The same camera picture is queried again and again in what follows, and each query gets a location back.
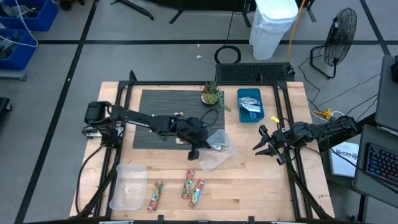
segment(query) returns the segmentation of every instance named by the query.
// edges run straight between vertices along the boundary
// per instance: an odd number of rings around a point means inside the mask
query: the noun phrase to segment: blue bin
[[[7,6],[16,6],[15,0],[3,0]],[[40,7],[40,12],[35,18],[24,18],[26,26],[30,31],[48,31],[57,16],[58,9],[51,0],[18,0],[18,4],[29,8]],[[9,29],[25,29],[20,18],[0,17],[0,22]]]
[[[26,30],[0,29],[0,35],[2,36],[12,36],[14,32],[18,32],[21,35],[20,43],[29,45],[36,44],[35,40],[32,39]],[[8,58],[0,58],[0,69],[25,69],[35,50],[35,47],[16,45]]]
[[[250,96],[254,99],[257,99],[261,102],[261,113],[257,115],[256,119],[252,119],[250,117],[249,112],[244,109],[239,107],[239,98],[242,97],[247,97]],[[262,118],[264,118],[264,108],[262,107],[262,100],[261,100],[261,92],[257,88],[248,88],[248,89],[238,89],[238,111],[239,111],[239,120],[242,123],[253,123],[253,122],[259,122]]]

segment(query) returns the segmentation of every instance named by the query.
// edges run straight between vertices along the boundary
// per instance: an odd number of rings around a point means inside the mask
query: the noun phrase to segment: potted plant
[[[218,88],[219,83],[217,81],[212,81],[210,83],[206,83],[203,88],[202,93],[200,94],[201,102],[205,106],[214,106],[217,102],[218,104],[226,111],[231,111],[226,105],[224,105],[224,96],[223,93]]]

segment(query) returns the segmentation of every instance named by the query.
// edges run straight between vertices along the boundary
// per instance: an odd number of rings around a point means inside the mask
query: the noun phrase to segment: white paper
[[[332,149],[339,155],[351,161],[356,165],[356,161],[358,160],[358,150],[359,145],[355,143],[343,142]],[[344,159],[337,156],[334,152],[329,150],[330,153],[330,168],[331,174],[333,175],[342,175],[346,177],[354,177],[355,176],[355,167],[345,161]]]

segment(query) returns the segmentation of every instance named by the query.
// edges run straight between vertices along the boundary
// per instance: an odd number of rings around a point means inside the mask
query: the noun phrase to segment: fan grill
[[[330,66],[338,65],[346,57],[354,39],[356,13],[350,8],[341,10],[333,19],[325,43],[323,58]]]

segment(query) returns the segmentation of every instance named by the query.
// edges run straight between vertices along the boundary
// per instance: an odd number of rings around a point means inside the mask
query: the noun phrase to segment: white trash can
[[[249,43],[256,60],[267,60],[296,20],[299,9],[295,0],[256,0],[256,5]]]

